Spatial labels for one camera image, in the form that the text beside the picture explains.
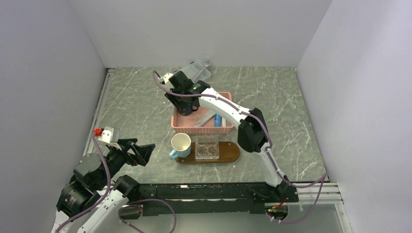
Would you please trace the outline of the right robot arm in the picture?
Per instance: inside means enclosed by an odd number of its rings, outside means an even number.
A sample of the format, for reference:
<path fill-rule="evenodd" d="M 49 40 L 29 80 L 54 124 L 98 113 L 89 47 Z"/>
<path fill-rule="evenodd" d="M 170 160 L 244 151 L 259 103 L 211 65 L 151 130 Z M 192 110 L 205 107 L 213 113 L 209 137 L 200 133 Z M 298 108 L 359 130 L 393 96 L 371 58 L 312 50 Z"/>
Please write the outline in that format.
<path fill-rule="evenodd" d="M 269 185 L 268 196 L 271 200 L 280 201 L 287 191 L 293 190 L 275 161 L 272 153 L 273 142 L 263 113 L 258 108 L 248 109 L 235 104 L 204 81 L 193 82 L 182 71 L 177 71 L 168 78 L 161 77 L 155 71 L 153 78 L 165 91 L 165 97 L 179 114 L 189 116 L 203 107 L 220 115 L 238 130 L 238 145 L 259 158 L 264 180 Z"/>

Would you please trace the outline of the pink plastic basket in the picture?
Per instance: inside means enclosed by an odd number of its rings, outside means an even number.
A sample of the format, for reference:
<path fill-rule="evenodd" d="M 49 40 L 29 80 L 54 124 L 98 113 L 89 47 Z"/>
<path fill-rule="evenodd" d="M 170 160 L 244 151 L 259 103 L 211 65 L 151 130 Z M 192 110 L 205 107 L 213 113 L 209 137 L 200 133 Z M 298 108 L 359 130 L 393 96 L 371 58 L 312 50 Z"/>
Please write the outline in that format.
<path fill-rule="evenodd" d="M 171 127 L 176 133 L 186 134 L 227 134 L 233 128 L 233 124 L 226 120 L 226 126 L 215 127 L 214 118 L 209 119 L 202 127 L 194 127 L 194 124 L 200 120 L 209 110 L 199 107 L 198 111 L 192 112 L 189 116 L 183 116 L 174 108 L 171 117 Z"/>

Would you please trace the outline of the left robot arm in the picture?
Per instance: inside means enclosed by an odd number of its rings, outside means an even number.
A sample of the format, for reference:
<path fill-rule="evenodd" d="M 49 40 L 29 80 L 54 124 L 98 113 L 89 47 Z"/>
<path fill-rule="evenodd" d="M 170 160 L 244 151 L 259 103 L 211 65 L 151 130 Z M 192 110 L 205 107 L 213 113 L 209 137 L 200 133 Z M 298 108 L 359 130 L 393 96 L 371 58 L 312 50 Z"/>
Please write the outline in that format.
<path fill-rule="evenodd" d="M 155 144 L 138 146 L 136 138 L 106 143 L 103 155 L 84 156 L 62 189 L 56 208 L 53 233 L 96 233 L 125 204 L 151 197 L 155 191 L 143 188 L 128 175 L 112 178 L 124 164 L 146 166 Z"/>

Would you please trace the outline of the light blue mug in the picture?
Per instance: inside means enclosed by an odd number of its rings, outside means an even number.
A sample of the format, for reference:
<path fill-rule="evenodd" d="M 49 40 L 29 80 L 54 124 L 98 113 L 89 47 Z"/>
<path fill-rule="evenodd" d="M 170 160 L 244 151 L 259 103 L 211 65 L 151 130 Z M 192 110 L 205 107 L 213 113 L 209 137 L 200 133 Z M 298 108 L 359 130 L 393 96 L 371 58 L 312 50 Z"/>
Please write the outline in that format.
<path fill-rule="evenodd" d="M 171 139 L 172 151 L 169 153 L 169 158 L 186 158 L 191 151 L 191 138 L 186 133 L 177 133 Z"/>

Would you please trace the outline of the clear acrylic toothbrush holder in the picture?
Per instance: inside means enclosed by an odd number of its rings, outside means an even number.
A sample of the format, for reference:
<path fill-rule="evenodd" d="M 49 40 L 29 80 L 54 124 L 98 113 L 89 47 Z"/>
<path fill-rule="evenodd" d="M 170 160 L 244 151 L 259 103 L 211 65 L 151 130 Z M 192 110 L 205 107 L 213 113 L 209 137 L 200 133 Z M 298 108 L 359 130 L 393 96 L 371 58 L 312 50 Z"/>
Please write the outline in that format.
<path fill-rule="evenodd" d="M 197 161 L 218 160 L 219 140 L 217 136 L 201 135 L 196 139 L 195 159 Z"/>

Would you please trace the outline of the dark blue mug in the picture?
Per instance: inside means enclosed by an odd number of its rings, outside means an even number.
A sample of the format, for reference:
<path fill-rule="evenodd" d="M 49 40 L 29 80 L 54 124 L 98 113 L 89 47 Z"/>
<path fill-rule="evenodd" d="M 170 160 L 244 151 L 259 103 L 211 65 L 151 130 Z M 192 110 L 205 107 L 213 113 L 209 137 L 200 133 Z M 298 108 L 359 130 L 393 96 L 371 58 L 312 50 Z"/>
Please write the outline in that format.
<path fill-rule="evenodd" d="M 182 116 L 189 116 L 193 112 L 196 112 L 198 110 L 198 107 L 194 106 L 193 104 L 188 104 L 186 106 L 176 107 L 176 110 Z"/>

